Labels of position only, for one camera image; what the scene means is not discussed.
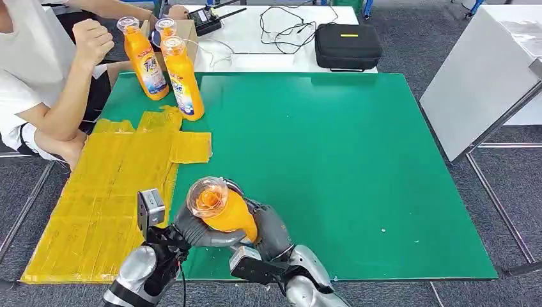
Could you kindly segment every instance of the yellow taped cardboard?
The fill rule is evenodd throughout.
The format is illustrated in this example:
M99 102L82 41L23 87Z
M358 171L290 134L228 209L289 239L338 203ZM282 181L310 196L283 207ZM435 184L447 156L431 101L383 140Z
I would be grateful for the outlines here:
M173 163L207 163L212 156L210 132L177 132L169 160Z
M137 130L128 121L99 120L21 281L111 282L143 241L137 227L138 191L159 189L166 206L159 226L167 223L178 171L169 156L181 123L175 107L145 112Z

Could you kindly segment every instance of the detergent bottle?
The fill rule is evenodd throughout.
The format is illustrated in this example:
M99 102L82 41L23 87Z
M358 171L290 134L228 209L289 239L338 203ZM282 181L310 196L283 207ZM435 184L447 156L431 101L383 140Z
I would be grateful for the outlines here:
M152 100L164 98L169 93L169 87L151 43L139 29L139 20L122 17L117 22L117 28L124 33L124 49L147 97Z
M156 21L155 29L160 32L160 49L164 50L164 40L177 33L177 23L171 18L162 18Z
M222 232L242 229L254 242L258 229L246 202L234 190L228 189L223 178L204 177L188 191L187 206L207 225Z
M196 121L203 116L205 109L197 87L194 65L187 55L186 42L178 36L169 36L162 40L161 45L179 109L184 118Z

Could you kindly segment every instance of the robotic hand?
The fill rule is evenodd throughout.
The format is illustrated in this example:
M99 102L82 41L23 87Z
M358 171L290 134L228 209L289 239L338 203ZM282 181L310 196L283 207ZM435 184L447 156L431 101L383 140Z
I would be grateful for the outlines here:
M137 202L144 242L124 260L101 306L156 306L175 277L179 273L184 277L181 264L192 246L232 246L246 236L242 230L224 233L211 229L192 215L186 204L173 224L158 228L156 224L163 222L166 209L158 190L139 192Z
M232 181L228 188L243 196ZM186 204L173 224L162 229L164 205L156 189L139 193L139 227L145 241L121 266L118 277L104 294L102 306L156 306L175 277L182 272L191 246L230 246L233 276L261 283L276 281L289 302L298 307L349 307L339 297L318 257L306 246L294 245L275 210L244 198L254 216L258 238L254 249L241 243L241 230L223 233L192 215Z
M318 257L307 246L294 245L282 219L268 205L245 199L254 206L252 213L258 227L254 247L261 259L270 263L287 263L277 278L289 302L298 307L349 307L333 289L329 275Z

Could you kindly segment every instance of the green table surface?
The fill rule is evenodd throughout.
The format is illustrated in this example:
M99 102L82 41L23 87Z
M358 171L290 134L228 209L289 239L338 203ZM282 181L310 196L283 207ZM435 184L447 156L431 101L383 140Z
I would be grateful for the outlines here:
M170 218L204 176L226 177L273 206L292 239L337 279L496 278L488 254L400 74L197 74L213 157L179 167ZM117 81L102 117L154 102L134 74ZM188 279L232 279L231 252L192 248Z

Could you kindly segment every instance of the clear bottle cap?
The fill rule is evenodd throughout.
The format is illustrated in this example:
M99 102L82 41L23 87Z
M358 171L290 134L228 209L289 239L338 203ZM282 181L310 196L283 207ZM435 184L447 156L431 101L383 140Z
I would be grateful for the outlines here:
M117 28L124 34L133 33L139 30L139 20L131 16L122 17L117 21Z
M228 200L228 187L223 178L203 177L190 187L187 206L192 213L201 218L220 214Z
M179 36L169 36L162 41L162 47L165 49L162 52L166 54L181 54L186 48L186 43Z
M171 18L162 18L156 21L155 28L162 37L173 36L177 32L177 23Z

